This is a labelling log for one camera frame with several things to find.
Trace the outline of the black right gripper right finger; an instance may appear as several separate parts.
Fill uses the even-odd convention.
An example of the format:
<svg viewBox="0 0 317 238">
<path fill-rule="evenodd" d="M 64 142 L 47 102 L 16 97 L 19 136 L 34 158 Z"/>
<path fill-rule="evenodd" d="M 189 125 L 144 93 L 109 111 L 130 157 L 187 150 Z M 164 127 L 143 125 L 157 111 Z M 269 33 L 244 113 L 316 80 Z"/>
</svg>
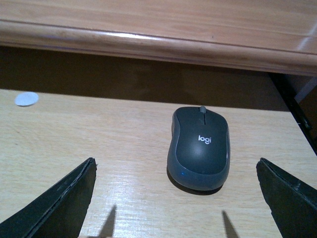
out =
<svg viewBox="0 0 317 238">
<path fill-rule="evenodd" d="M 265 158 L 256 165 L 261 191 L 284 238 L 317 236 L 317 190 Z"/>
</svg>

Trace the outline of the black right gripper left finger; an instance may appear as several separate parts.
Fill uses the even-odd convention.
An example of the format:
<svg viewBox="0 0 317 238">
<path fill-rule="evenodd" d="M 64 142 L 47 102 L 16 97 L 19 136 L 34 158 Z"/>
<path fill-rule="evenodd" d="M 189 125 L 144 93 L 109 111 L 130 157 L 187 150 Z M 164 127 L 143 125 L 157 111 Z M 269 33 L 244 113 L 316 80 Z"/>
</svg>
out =
<svg viewBox="0 0 317 238">
<path fill-rule="evenodd" d="M 0 224 L 2 238 L 77 238 L 96 180 L 88 158 L 26 207 Z"/>
</svg>

